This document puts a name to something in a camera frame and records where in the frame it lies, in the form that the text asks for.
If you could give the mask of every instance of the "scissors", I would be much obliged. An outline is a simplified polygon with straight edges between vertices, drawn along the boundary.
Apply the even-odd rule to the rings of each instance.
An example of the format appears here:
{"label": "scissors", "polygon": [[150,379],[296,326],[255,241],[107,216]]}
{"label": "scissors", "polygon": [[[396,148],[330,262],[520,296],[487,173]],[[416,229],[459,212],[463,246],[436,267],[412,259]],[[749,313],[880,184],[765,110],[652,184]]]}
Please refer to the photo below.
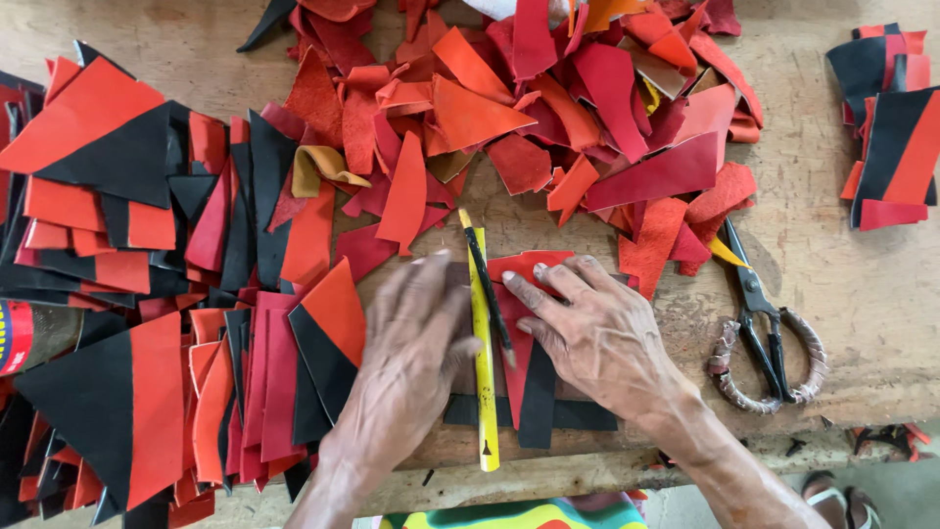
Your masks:
{"label": "scissors", "polygon": [[[725,218],[725,236],[728,239],[728,249],[741,259],[746,265],[747,254],[741,246],[741,239],[734,230],[729,217]],[[760,278],[753,268],[736,266],[738,282],[741,284],[742,303],[737,321],[724,323],[722,334],[715,345],[714,355],[709,357],[706,370],[718,378],[718,387],[725,396],[736,406],[747,411],[761,415],[776,413],[784,403],[803,404],[813,400],[819,394],[820,387],[825,380],[829,368],[826,365],[826,354],[823,343],[816,331],[800,317],[793,309],[787,307],[779,311],[771,305],[760,288]],[[767,335],[767,348],[760,342],[754,330],[756,313],[764,313],[770,320],[770,332]],[[783,341],[780,337],[780,323],[786,324],[800,337],[809,355],[809,376],[807,380],[795,390],[787,383],[787,374],[783,365]],[[741,392],[734,385],[731,378],[730,360],[731,348],[739,334],[744,335],[745,346],[750,350],[754,360],[757,361],[767,385],[770,387],[770,396],[754,400]]]}

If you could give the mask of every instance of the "sandal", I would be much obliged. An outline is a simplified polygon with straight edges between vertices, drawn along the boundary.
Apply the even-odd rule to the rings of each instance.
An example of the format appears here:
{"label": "sandal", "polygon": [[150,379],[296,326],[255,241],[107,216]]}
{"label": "sandal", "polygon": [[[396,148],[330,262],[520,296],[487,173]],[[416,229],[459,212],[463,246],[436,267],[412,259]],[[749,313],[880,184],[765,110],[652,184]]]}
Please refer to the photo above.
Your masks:
{"label": "sandal", "polygon": [[848,518],[852,529],[881,529],[881,519],[868,494],[849,487],[845,489],[845,496],[849,499]]}
{"label": "sandal", "polygon": [[849,503],[842,491],[833,485],[834,481],[832,473],[811,473],[803,485],[801,495],[834,529],[845,529]]}

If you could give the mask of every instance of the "yellow stick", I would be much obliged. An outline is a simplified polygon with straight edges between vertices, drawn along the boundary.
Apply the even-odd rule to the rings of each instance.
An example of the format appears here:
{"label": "yellow stick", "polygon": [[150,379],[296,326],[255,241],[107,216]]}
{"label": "yellow stick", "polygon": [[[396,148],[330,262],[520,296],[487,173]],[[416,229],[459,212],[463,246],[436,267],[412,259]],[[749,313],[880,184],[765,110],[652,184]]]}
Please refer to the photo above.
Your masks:
{"label": "yellow stick", "polygon": [[[479,249],[486,259],[486,238],[482,228],[474,228]],[[473,307],[473,333],[483,342],[477,351],[477,399],[479,413],[479,467],[484,472],[499,468],[499,438],[496,432],[496,394],[493,381],[493,340],[490,337],[490,309],[483,293],[473,253],[470,257],[470,299]]]}

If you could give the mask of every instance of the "wooden workbench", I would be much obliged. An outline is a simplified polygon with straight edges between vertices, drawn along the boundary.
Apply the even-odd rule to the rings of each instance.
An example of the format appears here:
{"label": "wooden workbench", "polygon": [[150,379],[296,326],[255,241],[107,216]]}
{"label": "wooden workbench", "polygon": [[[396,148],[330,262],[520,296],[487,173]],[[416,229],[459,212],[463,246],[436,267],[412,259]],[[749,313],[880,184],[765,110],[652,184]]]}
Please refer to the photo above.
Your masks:
{"label": "wooden workbench", "polygon": [[[73,57],[71,40],[86,40],[168,98],[226,119],[283,102],[296,63],[284,50],[291,33],[270,39],[256,52],[238,47],[267,0],[2,0],[0,69],[44,81],[45,57]],[[402,39],[404,16],[382,0],[374,30],[365,41],[379,60]],[[876,232],[852,232],[847,204],[838,199],[858,149],[841,125],[838,89],[823,54],[848,40],[860,24],[900,22],[902,28],[940,28],[940,6],[902,0],[739,0],[744,26],[739,39],[719,39],[751,81],[764,107],[765,128],[757,145],[728,145],[728,160],[750,166],[760,190],[757,206],[735,214],[745,249],[768,297],[790,306],[818,331],[830,355],[831,372],[813,404],[784,407],[773,417],[745,414],[728,405],[702,371],[722,318],[737,313],[732,277],[708,263],[695,278],[667,266],[654,299],[666,350],[701,388],[722,420],[739,436],[789,434],[836,425],[888,424],[940,416],[940,220]],[[478,25],[479,17],[458,0],[439,11],[450,24]],[[928,35],[926,51],[940,56],[940,35]],[[614,229],[594,216],[578,215],[562,230],[545,211],[543,194],[509,197],[485,155],[475,159],[459,203],[485,225],[491,257],[527,249],[572,249],[617,268]],[[336,233],[375,222],[368,214],[337,212]],[[465,251],[456,218],[430,230],[412,246],[415,254],[441,247]],[[394,258],[360,284],[364,303],[399,265]],[[787,372],[795,383],[807,369],[792,336]],[[761,386],[739,350],[735,378],[750,393]],[[580,457],[647,444],[637,432],[555,430],[552,449],[520,450],[511,428],[500,432],[504,461],[532,457]],[[434,428],[403,470],[472,465],[477,460],[474,427]],[[500,478],[526,488],[526,476]],[[539,493],[538,477],[530,492]],[[480,501],[514,496],[490,495]]]}

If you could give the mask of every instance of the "scissors blade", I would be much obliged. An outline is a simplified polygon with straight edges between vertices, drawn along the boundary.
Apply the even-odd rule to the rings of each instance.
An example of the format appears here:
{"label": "scissors blade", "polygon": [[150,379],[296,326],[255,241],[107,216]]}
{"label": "scissors blade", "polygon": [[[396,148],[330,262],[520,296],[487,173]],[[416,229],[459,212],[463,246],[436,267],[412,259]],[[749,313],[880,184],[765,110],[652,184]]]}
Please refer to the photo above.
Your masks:
{"label": "scissors blade", "polygon": [[[728,237],[728,249],[733,251],[747,265],[750,265],[747,261],[747,255],[744,253],[744,248],[741,246],[741,239],[738,238],[738,233],[735,232],[734,225],[731,224],[730,217],[725,218],[725,235]],[[760,288],[760,278],[757,272],[744,266],[735,266],[735,268],[737,268],[738,281],[741,283],[741,292],[744,294],[746,308],[752,313],[776,314],[776,308],[771,305]]]}

